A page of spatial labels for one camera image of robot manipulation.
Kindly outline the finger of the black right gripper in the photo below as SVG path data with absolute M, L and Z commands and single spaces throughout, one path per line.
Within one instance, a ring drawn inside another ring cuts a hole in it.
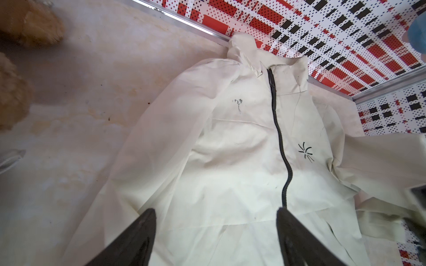
M 406 189 L 406 195 L 414 208 L 414 214 L 405 218 L 408 228 L 419 239 L 420 246 L 426 247 L 426 185 Z

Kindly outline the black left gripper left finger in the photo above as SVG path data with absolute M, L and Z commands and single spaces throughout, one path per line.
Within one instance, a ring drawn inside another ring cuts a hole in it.
M 156 234 L 155 209 L 143 212 L 89 266 L 147 266 Z

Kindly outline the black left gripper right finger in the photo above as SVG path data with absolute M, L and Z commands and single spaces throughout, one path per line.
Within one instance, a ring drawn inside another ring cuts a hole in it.
M 279 208 L 276 227 L 286 266 L 343 266 L 287 208 Z

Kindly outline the cream white zip jacket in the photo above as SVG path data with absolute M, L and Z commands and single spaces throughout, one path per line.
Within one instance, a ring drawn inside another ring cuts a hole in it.
M 341 262 L 369 265 L 362 237 L 418 215 L 408 190 L 426 182 L 426 136 L 349 136 L 307 80 L 306 57 L 244 33 L 225 59 L 181 73 L 130 133 L 62 264 L 116 263 L 112 244 L 154 211 L 152 266 L 281 266 L 286 207 Z

